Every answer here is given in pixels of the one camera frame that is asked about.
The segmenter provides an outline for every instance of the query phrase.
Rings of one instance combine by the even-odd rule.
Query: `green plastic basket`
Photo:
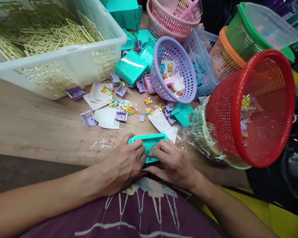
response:
[[[195,112],[190,119],[192,123],[191,131],[195,142],[200,149],[209,152],[210,158],[220,157],[228,165],[240,170],[251,168],[251,166],[246,164],[238,155],[227,154],[224,156],[222,152],[216,148],[216,142],[210,134],[205,115],[206,104],[209,101],[209,97],[210,96],[207,97],[203,104],[202,113]]]
[[[226,29],[226,37],[245,62],[260,51],[274,49],[251,24],[244,2],[238,5],[238,12]],[[289,61],[295,61],[295,55],[289,47],[281,49],[281,52]]]

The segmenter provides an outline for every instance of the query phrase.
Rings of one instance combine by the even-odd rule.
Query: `purple shirt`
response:
[[[220,236],[175,191],[143,177],[121,193],[50,219],[21,237]]]

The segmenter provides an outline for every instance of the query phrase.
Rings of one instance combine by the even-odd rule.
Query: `person's left hand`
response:
[[[146,161],[145,146],[138,139],[128,144],[133,133],[126,134],[121,143],[113,149],[104,160],[93,165],[99,168],[105,180],[102,196],[111,196],[128,187],[141,174],[141,169]]]

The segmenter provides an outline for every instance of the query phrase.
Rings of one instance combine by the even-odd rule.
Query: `forearm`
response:
[[[278,237],[245,204],[197,172],[192,188],[230,237]]]
[[[55,180],[0,194],[0,237],[15,237],[35,225],[101,197],[101,172],[89,168]]]

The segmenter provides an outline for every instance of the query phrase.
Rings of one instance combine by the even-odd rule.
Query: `hand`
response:
[[[146,161],[145,146],[138,139],[128,144],[133,133],[126,134],[121,143],[106,158],[96,164],[105,179],[103,196],[111,196],[128,187],[141,174]]]
[[[152,147],[149,156],[159,159],[162,168],[150,166],[145,172],[189,191],[195,187],[199,172],[193,168],[182,151],[174,144],[161,140]]]

